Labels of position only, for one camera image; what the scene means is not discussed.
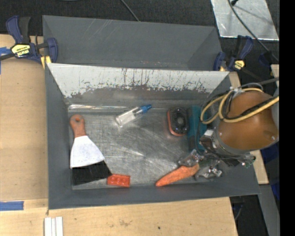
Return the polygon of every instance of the yellow cable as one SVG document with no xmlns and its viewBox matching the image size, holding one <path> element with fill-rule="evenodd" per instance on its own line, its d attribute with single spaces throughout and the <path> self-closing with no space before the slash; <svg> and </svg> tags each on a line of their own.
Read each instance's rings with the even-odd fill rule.
<svg viewBox="0 0 295 236">
<path fill-rule="evenodd" d="M 262 91 L 261 89 L 259 89 L 259 88 L 245 88 L 245 89 L 243 89 L 243 91 L 259 91 L 259 92 L 263 92 L 263 91 Z M 247 118 L 249 118 L 249 117 L 252 117 L 252 116 L 254 116 L 254 115 L 260 113 L 260 112 L 263 111 L 264 109 L 266 109 L 266 108 L 268 108 L 268 107 L 274 105 L 276 102 L 279 101 L 279 97 L 277 97 L 277 98 L 271 100 L 270 102 L 268 102 L 267 104 L 265 104 L 264 106 L 262 106 L 262 107 L 256 109 L 255 111 L 252 111 L 251 113 L 248 113 L 248 114 L 245 115 L 245 116 L 238 117 L 238 118 L 236 118 L 236 119 L 225 119 L 224 116 L 223 116 L 223 114 L 222 114 L 222 108 L 223 108 L 223 106 L 224 106 L 224 103 L 225 103 L 226 99 L 228 98 L 228 96 L 230 95 L 231 92 L 232 92 L 232 91 L 229 91 L 228 94 L 225 95 L 225 97 L 222 99 L 222 101 L 221 101 L 221 103 L 220 103 L 220 105 L 219 105 L 219 109 L 218 109 L 218 115 L 219 115 L 220 119 L 222 119 L 224 122 L 238 122 L 238 121 L 245 120 L 245 119 L 247 119 Z"/>
<path fill-rule="evenodd" d="M 245 119 L 248 119 L 258 113 L 260 113 L 261 111 L 263 111 L 264 109 L 267 109 L 268 107 L 271 107 L 272 105 L 274 105 L 275 103 L 277 103 L 279 101 L 279 96 L 277 96 L 276 98 L 274 98 L 273 100 L 271 100 L 270 102 L 268 102 L 267 104 L 265 104 L 264 106 L 256 109 L 255 111 L 246 114 L 245 116 L 241 116 L 239 118 L 236 119 L 223 119 L 224 122 L 239 122 Z"/>
<path fill-rule="evenodd" d="M 203 117 L 204 117 L 204 114 L 205 112 L 208 110 L 209 107 L 211 107 L 215 102 L 221 100 L 222 98 L 224 97 L 224 95 L 216 98 L 215 100 L 213 100 L 212 102 L 210 102 L 209 104 L 206 105 L 206 107 L 202 110 L 201 112 L 201 115 L 200 115 L 200 121 L 203 123 L 203 124 L 209 124 L 211 122 L 213 122 L 217 117 L 218 117 L 218 112 L 212 117 L 212 119 L 208 120 L 208 121 L 205 121 L 203 120 Z"/>
<path fill-rule="evenodd" d="M 202 110 L 201 112 L 201 116 L 200 116 L 200 121 L 203 123 L 203 124 L 210 124 L 211 122 L 213 122 L 218 116 L 223 119 L 223 115 L 222 115 L 222 107 L 226 101 L 226 99 L 228 98 L 228 96 L 231 94 L 231 92 L 234 91 L 234 90 L 231 90 L 229 91 L 228 93 L 216 98 L 215 100 L 213 100 L 212 102 L 210 102 L 209 104 L 206 105 L 206 107 Z M 259 91 L 259 92 L 263 92 L 260 88 L 245 88 L 245 89 L 242 89 L 242 91 Z M 204 114 L 205 112 L 217 101 L 219 100 L 222 100 L 220 105 L 219 105 L 219 111 L 210 119 L 210 120 L 203 120 L 203 117 L 204 117 Z"/>
</svg>

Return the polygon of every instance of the clamp handle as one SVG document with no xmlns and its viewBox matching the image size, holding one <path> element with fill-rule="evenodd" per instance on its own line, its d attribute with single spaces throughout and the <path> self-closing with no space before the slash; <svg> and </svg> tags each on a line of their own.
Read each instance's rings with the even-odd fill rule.
<svg viewBox="0 0 295 236">
<path fill-rule="evenodd" d="M 16 44 L 30 43 L 29 22 L 30 17 L 20 18 L 19 16 L 13 16 L 6 21 L 6 29 Z"/>
</svg>

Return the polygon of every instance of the plywood board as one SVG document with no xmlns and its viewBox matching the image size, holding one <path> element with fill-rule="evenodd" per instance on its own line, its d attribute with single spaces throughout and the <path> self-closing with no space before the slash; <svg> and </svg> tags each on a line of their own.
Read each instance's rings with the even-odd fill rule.
<svg viewBox="0 0 295 236">
<path fill-rule="evenodd" d="M 29 207 L 0 214 L 0 235 L 43 235 L 45 217 L 63 217 L 63 233 L 80 235 L 237 236 L 229 198 L 127 206 Z"/>
<path fill-rule="evenodd" d="M 13 44 L 0 35 L 0 47 Z M 10 58 L 1 62 L 0 79 L 0 201 L 47 198 L 44 71 Z"/>
</svg>

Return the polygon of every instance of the metal sheet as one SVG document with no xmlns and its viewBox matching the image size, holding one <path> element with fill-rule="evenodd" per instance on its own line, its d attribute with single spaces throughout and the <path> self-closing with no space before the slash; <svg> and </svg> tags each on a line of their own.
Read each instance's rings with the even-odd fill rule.
<svg viewBox="0 0 295 236">
<path fill-rule="evenodd" d="M 48 66 L 52 67 L 54 72 L 54 68 L 59 65 L 49 64 Z M 195 181 L 190 178 L 170 186 L 155 187 L 154 180 L 163 172 L 175 166 L 179 158 L 179 150 L 184 150 L 186 146 L 185 138 L 176 140 L 176 137 L 167 137 L 167 125 L 164 123 L 166 108 L 177 103 L 200 105 L 204 98 L 208 96 L 205 90 L 156 90 L 150 91 L 149 95 L 149 91 L 145 90 L 99 89 L 65 98 L 58 84 L 60 85 L 59 80 L 66 76 L 61 75 L 61 73 L 53 75 L 48 66 L 46 67 L 45 79 L 49 209 L 180 201 L 259 193 L 253 167 L 249 169 L 245 167 L 225 167 L 225 174 L 217 179 L 201 178 L 199 181 Z M 221 73 L 219 75 L 221 77 L 215 77 L 214 74 L 213 72 L 211 79 L 217 80 L 217 86 L 209 91 L 216 94 L 227 90 L 231 85 L 227 76 L 228 73 L 226 73 L 226 76 L 222 76 Z M 120 97 L 122 97 L 122 100 L 119 105 L 106 105 L 106 103 L 116 102 L 116 99 L 120 99 Z M 158 97 L 156 100 L 154 99 L 154 105 L 157 107 L 150 112 L 150 116 L 148 116 L 149 112 L 146 113 L 146 116 L 142 117 L 139 122 L 131 123 L 128 127 L 129 130 L 120 130 L 114 126 L 112 117 L 115 113 L 123 112 L 132 104 L 153 100 L 154 97 Z M 108 166 L 118 173 L 130 173 L 135 176 L 133 177 L 134 184 L 130 188 L 103 188 L 101 184 L 105 181 L 96 183 L 98 186 L 92 184 L 82 186 L 82 189 L 72 187 L 69 156 L 73 135 L 69 127 L 68 117 L 76 112 L 83 113 L 86 116 L 87 122 L 92 127 L 88 129 L 86 123 L 88 134 L 94 139 L 104 156 L 107 157 Z"/>
<path fill-rule="evenodd" d="M 58 63 L 212 71 L 221 51 L 215 27 L 43 16 Z"/>
<path fill-rule="evenodd" d="M 221 37 L 251 36 L 227 0 L 211 0 L 211 3 Z M 234 9 L 259 39 L 279 40 L 266 0 L 239 0 Z"/>
</svg>

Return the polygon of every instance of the orange handle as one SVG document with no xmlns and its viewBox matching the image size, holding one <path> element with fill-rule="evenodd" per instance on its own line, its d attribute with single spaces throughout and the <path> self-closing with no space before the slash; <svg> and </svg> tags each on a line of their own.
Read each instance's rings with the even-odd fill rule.
<svg viewBox="0 0 295 236">
<path fill-rule="evenodd" d="M 80 136 L 86 136 L 85 132 L 85 126 L 84 126 L 84 118 L 82 115 L 76 114 L 71 116 L 70 118 L 70 126 L 74 133 L 74 138 L 80 137 Z"/>
</svg>

